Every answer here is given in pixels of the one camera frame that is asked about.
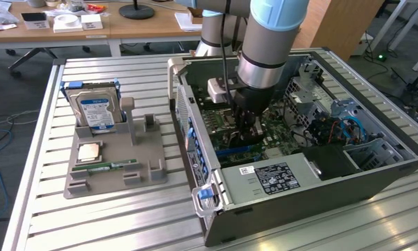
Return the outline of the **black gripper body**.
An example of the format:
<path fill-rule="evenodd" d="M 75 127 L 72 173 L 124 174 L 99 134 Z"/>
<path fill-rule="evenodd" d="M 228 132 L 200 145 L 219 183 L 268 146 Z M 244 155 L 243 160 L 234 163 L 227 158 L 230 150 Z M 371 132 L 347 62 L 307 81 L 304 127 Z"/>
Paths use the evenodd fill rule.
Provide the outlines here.
<path fill-rule="evenodd" d="M 262 120 L 263 113 L 271 105 L 275 87 L 258 89 L 252 87 L 239 88 L 234 96 L 234 118 L 238 126 L 255 125 Z"/>

